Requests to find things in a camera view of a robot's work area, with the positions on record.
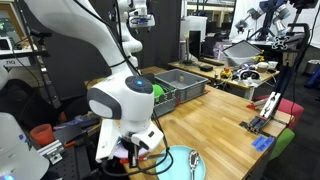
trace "wooden table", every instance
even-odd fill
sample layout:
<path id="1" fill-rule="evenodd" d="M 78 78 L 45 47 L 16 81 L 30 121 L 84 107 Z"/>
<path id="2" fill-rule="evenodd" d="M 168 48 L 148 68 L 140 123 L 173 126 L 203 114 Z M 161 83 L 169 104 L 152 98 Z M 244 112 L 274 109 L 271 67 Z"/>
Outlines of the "wooden table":
<path id="1" fill-rule="evenodd" d="M 207 63 L 200 62 L 200 61 L 197 61 L 197 60 L 194 60 L 194 61 L 196 61 L 199 65 L 213 66 L 211 64 L 207 64 Z M 204 72 L 204 71 L 200 71 L 198 67 L 186 66 L 184 64 L 181 64 L 179 61 L 168 63 L 168 65 L 169 65 L 170 68 L 176 68 L 176 69 L 181 69 L 181 70 L 184 70 L 184 71 L 188 71 L 188 72 L 197 74 L 199 76 L 206 77 L 209 80 L 225 81 L 227 84 L 229 84 L 231 86 L 234 86 L 234 87 L 237 87 L 237 88 L 245 90 L 244 98 L 251 100 L 252 97 L 253 97 L 255 87 L 247 86 L 245 84 L 241 84 L 241 83 L 239 83 L 237 81 L 234 81 L 234 80 L 225 80 L 225 79 L 222 79 L 220 77 L 220 73 L 223 71 L 225 66 L 213 66 L 214 71 Z M 261 81 L 262 82 L 266 82 L 266 81 L 268 81 L 269 79 L 273 78 L 274 76 L 276 76 L 278 74 L 279 74 L 279 71 L 277 71 L 274 74 L 260 73 Z"/>
<path id="2" fill-rule="evenodd" d="M 162 72 L 159 68 L 147 68 L 143 73 Z M 208 94 L 179 105 L 173 112 L 160 117 L 169 146 L 184 145 L 199 151 L 206 165 L 206 179 L 244 179 L 250 172 L 258 179 L 269 159 L 272 147 L 258 152 L 251 143 L 259 135 L 249 133 L 239 126 L 250 122 L 259 112 L 246 108 L 247 99 L 206 86 Z M 277 119 L 288 123 L 290 115 L 277 112 Z M 278 137 L 285 125 L 270 121 L 264 131 Z M 151 154 L 164 150 L 164 144 Z M 155 160 L 140 163 L 142 167 L 154 165 Z M 157 179 L 156 176 L 137 174 L 133 180 Z"/>

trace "teal plate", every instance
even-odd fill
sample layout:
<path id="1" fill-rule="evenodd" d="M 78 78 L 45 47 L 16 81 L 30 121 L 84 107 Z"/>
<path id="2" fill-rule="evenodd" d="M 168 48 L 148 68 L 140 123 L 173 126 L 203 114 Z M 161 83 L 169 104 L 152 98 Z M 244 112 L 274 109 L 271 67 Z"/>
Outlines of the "teal plate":
<path id="1" fill-rule="evenodd" d="M 160 180 L 172 180 L 172 179 L 179 179 L 179 180 L 190 180 L 191 179 L 191 171 L 189 166 L 189 153 L 192 149 L 186 146 L 172 146 L 170 147 L 170 153 L 173 157 L 173 164 L 171 168 L 158 175 Z M 157 163 L 160 162 L 164 157 L 158 158 Z M 160 172 L 166 169 L 171 163 L 171 158 L 168 155 L 167 159 L 159 164 L 156 167 L 156 172 Z M 195 169 L 194 179 L 195 180 L 203 180 L 206 176 L 206 166 L 204 161 L 200 155 L 199 164 Z"/>

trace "red chair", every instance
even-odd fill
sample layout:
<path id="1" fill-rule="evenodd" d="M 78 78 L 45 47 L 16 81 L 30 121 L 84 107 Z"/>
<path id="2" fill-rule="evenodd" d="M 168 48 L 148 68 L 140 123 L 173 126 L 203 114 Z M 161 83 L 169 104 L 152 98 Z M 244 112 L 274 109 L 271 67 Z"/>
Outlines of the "red chair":
<path id="1" fill-rule="evenodd" d="M 264 96 L 259 96 L 253 99 L 254 102 L 260 101 L 266 98 L 269 98 L 270 95 L 264 95 Z M 287 114 L 290 114 L 294 116 L 294 120 L 290 121 L 288 128 L 293 130 L 298 121 L 300 120 L 300 117 L 304 111 L 304 108 L 296 103 L 294 103 L 293 108 L 292 108 L 293 102 L 289 101 L 285 98 L 281 99 L 281 102 L 279 104 L 278 110 Z"/>

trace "stool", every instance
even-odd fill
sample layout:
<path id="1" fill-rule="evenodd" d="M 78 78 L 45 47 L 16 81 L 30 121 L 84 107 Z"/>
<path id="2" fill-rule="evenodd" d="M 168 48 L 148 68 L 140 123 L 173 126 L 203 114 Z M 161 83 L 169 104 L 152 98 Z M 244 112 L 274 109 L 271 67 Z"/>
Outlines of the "stool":
<path id="1" fill-rule="evenodd" d="M 260 101 L 262 99 L 269 98 L 269 95 L 264 95 L 264 96 L 259 96 L 253 99 L 253 101 Z M 279 104 L 278 110 L 287 114 L 290 114 L 294 116 L 294 120 L 289 122 L 288 128 L 293 130 L 293 128 L 296 126 L 298 123 L 304 108 L 296 103 L 294 103 L 293 108 L 292 108 L 292 114 L 291 114 L 291 107 L 292 107 L 293 102 L 289 101 L 285 98 L 281 99 L 281 102 Z"/>
<path id="2" fill-rule="evenodd" d="M 294 132 L 286 128 L 277 139 L 269 160 L 277 158 L 294 138 Z"/>

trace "light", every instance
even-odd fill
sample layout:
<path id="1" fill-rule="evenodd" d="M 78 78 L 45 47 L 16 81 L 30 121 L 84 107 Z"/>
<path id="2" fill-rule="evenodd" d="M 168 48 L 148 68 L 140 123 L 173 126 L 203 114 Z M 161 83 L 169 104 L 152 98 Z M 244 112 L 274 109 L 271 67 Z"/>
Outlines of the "light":
<path id="1" fill-rule="evenodd" d="M 1 180 L 14 180 L 14 178 L 12 176 L 7 175 L 7 176 L 3 176 Z"/>

